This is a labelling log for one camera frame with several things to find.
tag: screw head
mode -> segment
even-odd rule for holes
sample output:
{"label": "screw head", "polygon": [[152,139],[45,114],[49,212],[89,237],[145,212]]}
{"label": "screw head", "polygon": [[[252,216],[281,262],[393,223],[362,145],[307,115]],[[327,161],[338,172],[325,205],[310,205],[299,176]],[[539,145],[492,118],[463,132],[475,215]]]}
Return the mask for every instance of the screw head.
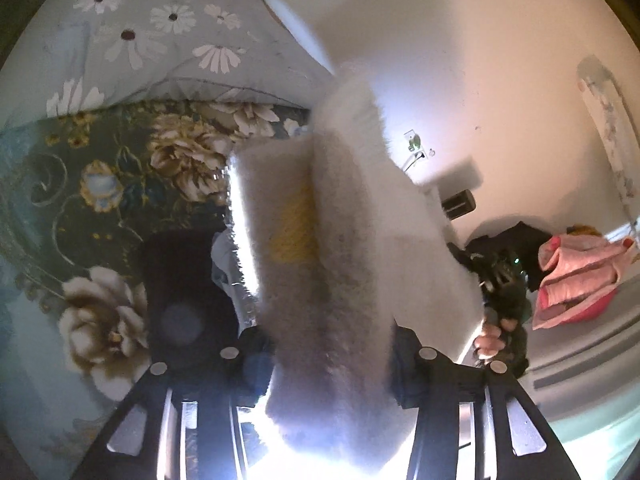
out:
{"label": "screw head", "polygon": [[489,368],[497,374],[503,374],[508,370],[507,365],[502,361],[491,361]]}
{"label": "screw head", "polygon": [[235,346],[228,346],[220,351],[220,357],[231,361],[240,355],[240,351]]}
{"label": "screw head", "polygon": [[150,367],[149,367],[149,371],[153,374],[153,375],[162,375],[166,372],[167,370],[167,365],[166,363],[163,363],[162,361],[158,361],[157,363],[153,363]]}
{"label": "screw head", "polygon": [[422,348],[420,348],[418,355],[425,361],[433,361],[438,356],[438,352],[435,348],[431,348],[430,346],[423,346]]}

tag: folded pink towel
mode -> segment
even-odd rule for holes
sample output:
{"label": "folded pink towel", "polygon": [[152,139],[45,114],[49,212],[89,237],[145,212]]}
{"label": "folded pink towel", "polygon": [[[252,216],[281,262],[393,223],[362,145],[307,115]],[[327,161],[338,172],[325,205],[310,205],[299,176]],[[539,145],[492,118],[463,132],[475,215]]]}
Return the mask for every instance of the folded pink towel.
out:
{"label": "folded pink towel", "polygon": [[614,243],[590,235],[551,238],[538,251],[540,267],[552,272],[540,284],[533,329],[599,315],[636,254],[632,238]]}

